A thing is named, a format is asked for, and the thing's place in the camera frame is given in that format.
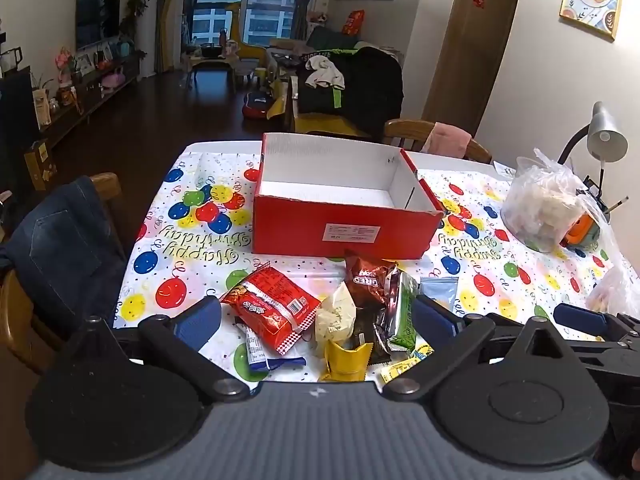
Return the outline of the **light blue snack packet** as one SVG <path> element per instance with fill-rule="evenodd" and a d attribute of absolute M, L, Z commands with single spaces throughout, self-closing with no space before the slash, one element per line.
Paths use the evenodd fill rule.
<path fill-rule="evenodd" d="M 456 276 L 421 278 L 422 294 L 448 310 L 452 310 L 456 302 L 457 289 L 458 278 Z"/>

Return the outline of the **black television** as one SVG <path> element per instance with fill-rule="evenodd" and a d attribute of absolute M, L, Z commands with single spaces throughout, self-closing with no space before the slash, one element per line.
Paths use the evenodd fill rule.
<path fill-rule="evenodd" d="M 75 47 L 91 47 L 119 35 L 120 0 L 76 0 Z"/>

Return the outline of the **dark blue jeans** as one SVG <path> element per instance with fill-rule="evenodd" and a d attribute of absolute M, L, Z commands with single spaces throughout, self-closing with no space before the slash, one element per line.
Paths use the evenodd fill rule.
<path fill-rule="evenodd" d="M 53 191 L 1 245 L 1 274 L 16 273 L 36 318 L 62 340 L 93 315 L 113 324 L 126 266 L 113 222 L 86 176 Z"/>

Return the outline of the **dark chocolate snack packet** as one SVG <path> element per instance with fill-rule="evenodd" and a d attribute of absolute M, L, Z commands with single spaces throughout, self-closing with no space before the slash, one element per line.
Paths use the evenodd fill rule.
<path fill-rule="evenodd" d="M 362 344 L 372 344 L 369 365 L 388 363 L 392 359 L 386 347 L 386 333 L 382 325 L 383 311 L 383 308 L 372 306 L 356 307 L 352 343 L 355 347 L 360 347 Z"/>

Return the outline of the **blue white snack packet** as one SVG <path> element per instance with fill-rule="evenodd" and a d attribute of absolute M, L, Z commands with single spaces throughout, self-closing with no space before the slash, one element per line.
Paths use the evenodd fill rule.
<path fill-rule="evenodd" d="M 242 322 L 237 322 L 236 327 L 245 336 L 248 368 L 254 373 L 267 373 L 280 367 L 304 366 L 306 359 L 295 349 L 290 350 L 285 356 L 270 350 L 262 344 L 262 341 Z"/>

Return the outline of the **grey desk lamp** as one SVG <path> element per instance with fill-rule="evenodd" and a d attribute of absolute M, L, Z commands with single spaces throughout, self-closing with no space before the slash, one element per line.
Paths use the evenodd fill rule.
<path fill-rule="evenodd" d="M 602 101 L 593 104 L 589 124 L 576 132 L 563 148 L 558 159 L 560 165 L 566 163 L 568 156 L 582 139 L 587 140 L 589 154 L 600 162 L 600 180 L 603 180 L 605 165 L 619 162 L 628 151 L 626 136 L 617 127 L 613 115 Z"/>

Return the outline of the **green biscuit packet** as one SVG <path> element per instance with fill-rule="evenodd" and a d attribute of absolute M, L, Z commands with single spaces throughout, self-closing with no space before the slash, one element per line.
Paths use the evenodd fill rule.
<path fill-rule="evenodd" d="M 418 289 L 418 282 L 404 271 L 398 270 L 390 279 L 384 321 L 384 344 L 390 353 L 409 352 L 416 345 L 411 305 Z"/>

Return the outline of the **red cardboard shoe box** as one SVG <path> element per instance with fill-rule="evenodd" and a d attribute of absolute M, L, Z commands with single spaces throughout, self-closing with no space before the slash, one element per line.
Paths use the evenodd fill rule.
<path fill-rule="evenodd" d="M 444 208 L 402 148 L 270 132 L 253 203 L 258 254 L 418 260 Z"/>

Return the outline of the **red snack bag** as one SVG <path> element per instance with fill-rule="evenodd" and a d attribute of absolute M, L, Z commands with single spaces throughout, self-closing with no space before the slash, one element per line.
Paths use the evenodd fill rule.
<path fill-rule="evenodd" d="M 261 266 L 221 299 L 260 341 L 285 356 L 314 324 L 320 300 L 272 266 Z"/>

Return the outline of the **yellow minion candy packet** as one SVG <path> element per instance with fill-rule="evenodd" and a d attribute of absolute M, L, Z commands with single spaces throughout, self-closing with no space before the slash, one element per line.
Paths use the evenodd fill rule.
<path fill-rule="evenodd" d="M 381 379 L 382 384 L 386 385 L 401 374 L 404 374 L 409 368 L 425 360 L 433 352 L 434 349 L 429 344 L 420 344 L 405 359 L 383 367 L 378 373 L 378 377 Z"/>

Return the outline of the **cream yellow snack packet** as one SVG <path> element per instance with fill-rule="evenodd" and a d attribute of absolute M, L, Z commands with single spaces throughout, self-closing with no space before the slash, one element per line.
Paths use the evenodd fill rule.
<path fill-rule="evenodd" d="M 322 300 L 316 311 L 314 321 L 314 340 L 318 358 L 324 356 L 328 342 L 342 344 L 352 336 L 357 310 L 348 287 L 343 282 L 337 289 Z"/>

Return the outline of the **pink cloth on chair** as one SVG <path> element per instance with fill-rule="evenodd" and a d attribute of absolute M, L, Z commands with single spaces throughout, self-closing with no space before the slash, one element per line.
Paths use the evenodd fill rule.
<path fill-rule="evenodd" d="M 465 130 L 442 122 L 435 122 L 421 152 L 462 159 L 471 140 L 472 136 Z"/>

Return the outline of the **brown Oreo packet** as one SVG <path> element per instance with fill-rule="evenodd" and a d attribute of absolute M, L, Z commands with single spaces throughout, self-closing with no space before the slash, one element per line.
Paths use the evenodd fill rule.
<path fill-rule="evenodd" d="M 388 304 L 392 283 L 399 272 L 396 262 L 345 254 L 345 284 L 358 309 L 381 309 Z"/>

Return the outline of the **yellow square snack packet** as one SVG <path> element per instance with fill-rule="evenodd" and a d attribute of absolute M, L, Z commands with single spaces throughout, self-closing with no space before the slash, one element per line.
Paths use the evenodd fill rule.
<path fill-rule="evenodd" d="M 345 349 L 333 340 L 326 342 L 321 352 L 324 369 L 320 382 L 363 382 L 372 349 L 372 342 L 356 349 Z"/>

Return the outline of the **white garment on sofa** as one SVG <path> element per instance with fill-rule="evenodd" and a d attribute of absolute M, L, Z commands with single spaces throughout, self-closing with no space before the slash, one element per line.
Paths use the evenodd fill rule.
<path fill-rule="evenodd" d="M 332 88 L 343 91 L 345 79 L 334 63 L 324 55 L 316 54 L 305 63 L 306 70 L 310 71 L 305 84 L 310 88 Z"/>

